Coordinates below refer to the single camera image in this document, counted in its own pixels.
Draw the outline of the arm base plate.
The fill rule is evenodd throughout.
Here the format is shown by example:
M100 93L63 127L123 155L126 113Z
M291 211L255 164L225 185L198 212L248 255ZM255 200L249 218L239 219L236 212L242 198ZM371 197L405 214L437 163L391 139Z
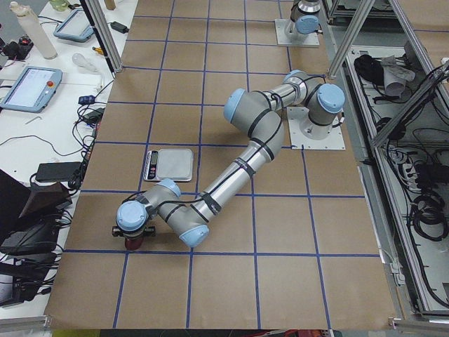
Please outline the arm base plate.
M318 34L308 35L298 34L293 30L293 23L290 19L275 19L276 40L280 46L297 46L304 48L318 48Z
M291 147L294 150L346 150L337 117L329 126L317 126L309 119L305 107L287 108L288 130Z

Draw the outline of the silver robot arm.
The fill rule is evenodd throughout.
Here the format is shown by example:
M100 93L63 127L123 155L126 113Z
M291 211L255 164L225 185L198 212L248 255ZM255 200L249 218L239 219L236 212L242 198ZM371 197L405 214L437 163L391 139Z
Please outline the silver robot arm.
M319 29L319 0L294 0L290 10L293 30L301 35L315 33Z
M123 237L125 247L136 250L144 237L154 234L148 222L159 216L186 246L198 246L209 234L209 221L280 152L285 128L279 111L301 105L308 110L312 126L330 130L344 103L345 95L339 86L321 84L300 70L290 72L280 86L269 91L236 89L224 105L223 114L248 137L245 150L194 200L182 201L180 188L169 178L126 199L116 212L112 236Z

